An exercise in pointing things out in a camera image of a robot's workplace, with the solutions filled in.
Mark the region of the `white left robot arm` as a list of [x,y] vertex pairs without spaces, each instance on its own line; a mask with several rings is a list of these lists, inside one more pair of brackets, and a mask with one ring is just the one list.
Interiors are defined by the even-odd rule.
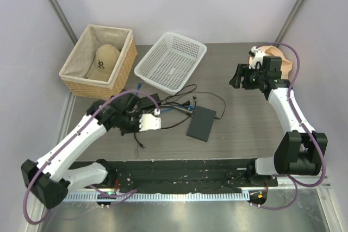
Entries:
[[101,159],[72,170],[75,160],[98,138],[113,128],[121,134],[140,130],[141,110],[138,97],[131,94],[112,102],[98,100],[92,104],[78,125],[51,151],[37,161],[21,165],[26,196],[32,193],[46,209],[58,206],[68,193],[89,185],[112,187],[116,171]]

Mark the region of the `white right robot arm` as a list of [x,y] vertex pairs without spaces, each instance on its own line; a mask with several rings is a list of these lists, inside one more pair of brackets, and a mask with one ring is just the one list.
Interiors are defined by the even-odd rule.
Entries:
[[319,175],[313,184],[322,183],[326,175],[324,154],[328,139],[307,122],[298,106],[290,81],[282,79],[281,58],[256,57],[252,64],[238,64],[229,84],[235,89],[259,89],[274,108],[284,136],[273,156],[258,158],[246,171],[246,181],[253,186],[266,175]]

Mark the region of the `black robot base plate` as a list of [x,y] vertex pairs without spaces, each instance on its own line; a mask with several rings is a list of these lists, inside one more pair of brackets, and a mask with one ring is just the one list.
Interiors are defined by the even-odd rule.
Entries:
[[222,193],[240,187],[276,187],[270,175],[256,174],[253,159],[74,162],[58,179],[74,191],[118,185],[120,191],[186,194]]

